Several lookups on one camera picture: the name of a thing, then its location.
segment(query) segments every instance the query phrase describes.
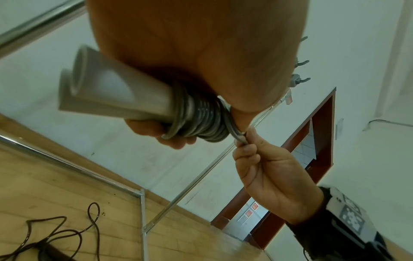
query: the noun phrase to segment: aluminum rail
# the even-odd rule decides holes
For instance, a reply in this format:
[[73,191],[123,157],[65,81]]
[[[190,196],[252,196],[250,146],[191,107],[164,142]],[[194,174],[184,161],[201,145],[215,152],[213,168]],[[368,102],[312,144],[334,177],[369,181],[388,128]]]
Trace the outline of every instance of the aluminum rail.
[[90,171],[84,167],[81,167],[79,165],[73,164],[71,162],[66,161],[63,158],[60,158],[56,155],[53,155],[49,152],[46,152],[40,148],[37,148],[35,146],[32,145],[28,145],[28,144],[24,144],[16,139],[10,138],[10,137],[6,137],[3,134],[0,133],[0,144],[3,144],[5,146],[11,147],[11,148],[17,148],[22,152],[27,152],[31,155],[34,155],[38,158],[44,159],[44,160],[48,160],[51,163],[58,165],[60,167],[63,167],[65,169],[70,169],[73,170],[77,173],[80,174],[84,174],[86,176],[89,176],[91,178],[94,178],[96,180],[99,180],[101,182],[104,182],[110,186],[113,186],[119,190],[123,190],[129,194],[135,195],[135,196],[140,196],[141,195],[141,191],[131,188],[129,186],[123,185],[117,181],[114,181],[112,179],[106,178],[96,172]]
[[[260,118],[254,121],[253,125],[256,127],[262,120],[264,120],[278,105],[285,101],[285,96],[276,104],[272,105]],[[176,196],[158,215],[156,215],[146,226],[145,233],[148,233],[166,214],[168,214],[171,209],[176,206],[196,185],[198,185],[211,170],[220,163],[225,156],[227,156],[233,149],[235,145],[232,144],[223,151],[209,166],[204,169],[178,196]]]
[[0,35],[0,58],[84,14],[84,0],[69,0]]

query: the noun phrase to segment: coiled wire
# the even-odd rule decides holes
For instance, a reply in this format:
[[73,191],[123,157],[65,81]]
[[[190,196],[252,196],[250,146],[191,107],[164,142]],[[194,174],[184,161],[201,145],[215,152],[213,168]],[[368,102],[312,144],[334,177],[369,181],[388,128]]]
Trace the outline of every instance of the coiled wire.
[[[238,130],[225,103],[211,94],[201,94],[194,88],[188,90],[182,84],[172,84],[174,94],[174,120],[167,133],[162,136],[170,139],[179,134],[184,137],[197,136],[209,142],[220,142],[231,134],[236,140],[245,143],[243,133]],[[187,121],[189,96],[194,100],[194,115]]]

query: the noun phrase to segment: hand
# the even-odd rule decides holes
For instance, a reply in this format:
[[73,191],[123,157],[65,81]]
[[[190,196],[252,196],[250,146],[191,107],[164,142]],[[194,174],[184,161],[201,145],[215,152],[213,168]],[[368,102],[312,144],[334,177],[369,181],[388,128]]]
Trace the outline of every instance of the hand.
[[236,141],[237,172],[248,194],[290,224],[309,219],[324,195],[291,153],[269,144],[254,127],[247,131],[249,145]]
[[[185,77],[221,95],[238,128],[282,94],[294,70],[307,0],[86,0],[102,53],[158,78]],[[128,121],[137,134],[173,148],[157,122]]]

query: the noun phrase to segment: metal rod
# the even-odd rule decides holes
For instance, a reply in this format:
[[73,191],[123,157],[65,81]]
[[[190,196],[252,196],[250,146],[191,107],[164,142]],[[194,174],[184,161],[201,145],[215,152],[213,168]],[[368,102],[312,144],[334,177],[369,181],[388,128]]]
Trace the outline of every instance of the metal rod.
[[145,190],[141,190],[141,247],[142,247],[142,260],[149,261],[148,253],[148,235],[145,232],[146,216],[145,216]]
[[0,35],[0,58],[86,12],[84,0],[69,0]]
[[[285,100],[283,97],[279,102],[272,105],[259,119],[257,119],[253,125],[254,127],[260,124],[262,120],[264,120],[279,104],[281,104]],[[207,175],[211,172],[211,170],[220,163],[225,156],[227,156],[233,149],[235,145],[232,144],[228,146],[228,148],[223,151],[206,169],[204,169],[178,196],[176,196],[158,215],[156,215],[146,226],[145,232],[148,233],[155,225],[162,219],[171,209],[176,206],[196,185],[198,185]]]
[[17,148],[17,149],[19,149],[23,152],[28,152],[29,154],[32,154],[32,155],[34,155],[36,157],[39,157],[41,159],[46,159],[46,160],[48,160],[48,161],[50,161],[50,162],[52,162],[52,163],[54,163],[58,166],[61,166],[65,169],[69,169],[69,170],[75,171],[77,173],[89,176],[91,178],[94,178],[96,180],[99,180],[101,182],[109,184],[109,185],[111,185],[111,186],[113,186],[117,189],[123,190],[123,191],[131,193],[133,195],[137,195],[137,196],[141,195],[141,191],[139,191],[137,189],[131,188],[131,187],[126,186],[126,185],[123,185],[123,184],[121,184],[117,181],[106,178],[106,177],[104,177],[104,176],[102,176],[102,175],[100,175],[96,172],[93,172],[93,171],[88,170],[84,167],[81,167],[79,165],[76,165],[74,163],[66,161],[65,159],[62,159],[62,158],[60,158],[56,155],[53,155],[49,152],[46,152],[45,150],[42,150],[42,149],[37,148],[37,147],[32,146],[32,145],[24,144],[20,141],[17,141],[13,138],[10,138],[10,137],[6,137],[2,134],[0,134],[0,144],[6,145],[6,146],[11,147],[11,148]]

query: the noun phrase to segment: wooden floor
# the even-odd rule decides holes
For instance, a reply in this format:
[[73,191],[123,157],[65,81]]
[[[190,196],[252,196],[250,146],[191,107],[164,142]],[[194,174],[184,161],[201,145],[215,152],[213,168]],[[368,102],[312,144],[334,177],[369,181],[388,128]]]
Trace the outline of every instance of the wooden floor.
[[[97,224],[101,232],[102,261],[141,260],[139,199],[99,181],[0,146],[0,255],[13,252],[27,233],[26,220],[65,215],[63,227],[82,230],[89,226],[90,203],[101,207]],[[146,200],[146,218],[162,205]],[[36,223],[29,242],[47,236],[57,221]],[[170,212],[148,235],[150,261],[268,261],[266,255],[218,229]],[[66,254],[77,248],[78,238],[57,240]],[[29,250],[17,260],[36,260]],[[96,260],[96,231],[83,233],[76,260]]]

